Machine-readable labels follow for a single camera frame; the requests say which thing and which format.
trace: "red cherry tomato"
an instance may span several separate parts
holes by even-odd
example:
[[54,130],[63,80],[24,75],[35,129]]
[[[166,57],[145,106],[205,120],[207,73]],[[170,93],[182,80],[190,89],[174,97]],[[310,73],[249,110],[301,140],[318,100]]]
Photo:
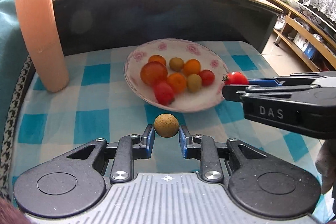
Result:
[[166,82],[161,82],[153,87],[154,95],[159,104],[167,106],[174,101],[174,91]]
[[202,86],[211,85],[215,80],[215,75],[208,69],[202,70],[199,73],[199,76],[202,78]]
[[225,75],[223,78],[225,85],[248,85],[249,81],[239,71],[230,72],[229,74]]

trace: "maroon fabric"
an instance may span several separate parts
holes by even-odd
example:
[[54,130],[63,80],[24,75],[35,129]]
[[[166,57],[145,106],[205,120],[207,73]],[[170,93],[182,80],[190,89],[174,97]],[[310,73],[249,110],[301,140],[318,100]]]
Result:
[[0,224],[31,224],[13,205],[0,198]]

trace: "wooden shelf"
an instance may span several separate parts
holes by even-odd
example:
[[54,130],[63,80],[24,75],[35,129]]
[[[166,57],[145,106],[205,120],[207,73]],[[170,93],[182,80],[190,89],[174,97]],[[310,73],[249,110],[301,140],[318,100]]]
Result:
[[295,10],[293,7],[282,2],[281,0],[268,0],[268,1],[279,5],[282,9],[288,10],[292,12],[294,15],[296,15],[297,17],[301,18],[304,22],[306,22],[309,26],[311,26],[319,35],[321,35],[325,41],[327,41],[330,45],[332,45],[332,47],[336,49],[336,43],[323,30],[317,27],[309,18],[302,15],[299,11]]
[[290,41],[288,38],[283,36],[279,31],[273,30],[298,56],[302,59],[303,62],[306,63],[306,65],[313,71],[313,72],[319,72],[320,70],[317,68],[317,66],[298,48],[297,45],[295,45],[292,41]]
[[318,41],[313,35],[308,32],[304,27],[298,24],[294,19],[286,16],[286,22],[291,25],[295,30],[297,30],[304,38],[306,38],[336,69],[336,58],[329,52],[320,41]]

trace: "plate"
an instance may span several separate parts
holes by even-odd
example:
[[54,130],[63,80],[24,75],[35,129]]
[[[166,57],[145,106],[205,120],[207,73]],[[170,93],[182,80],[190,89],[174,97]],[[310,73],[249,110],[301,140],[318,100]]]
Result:
[[[169,68],[169,60],[179,57],[184,62],[197,59],[202,70],[209,69],[215,74],[215,81],[208,87],[202,87],[196,93],[187,90],[175,96],[169,106],[157,102],[151,87],[141,81],[140,70],[152,55],[161,55],[167,61],[168,75],[175,71]],[[147,103],[164,110],[174,112],[198,112],[218,105],[224,100],[222,95],[223,76],[229,70],[223,60],[212,50],[195,42],[182,39],[158,39],[137,47],[127,57],[124,66],[125,79],[132,91]]]

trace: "table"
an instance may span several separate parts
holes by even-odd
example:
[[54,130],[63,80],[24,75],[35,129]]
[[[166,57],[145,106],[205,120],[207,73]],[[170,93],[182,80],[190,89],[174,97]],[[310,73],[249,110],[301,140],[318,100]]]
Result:
[[[217,53],[231,71],[248,78],[273,77],[274,70],[244,42],[200,42]],[[66,57],[69,85],[58,93],[45,90],[35,74],[18,118],[9,181],[29,168],[96,138],[116,142],[122,136],[142,134],[148,123],[166,111],[138,98],[127,86],[123,67],[135,47],[86,52]],[[223,101],[198,113],[172,113],[190,133],[210,135],[217,142],[238,138],[258,149],[302,167],[318,179],[314,166],[319,140],[244,119],[241,103]],[[111,163],[106,175],[109,175]],[[135,174],[199,170],[197,160],[182,157],[178,136],[155,136],[150,160],[136,160]],[[315,216],[327,220],[329,196],[321,197]]]

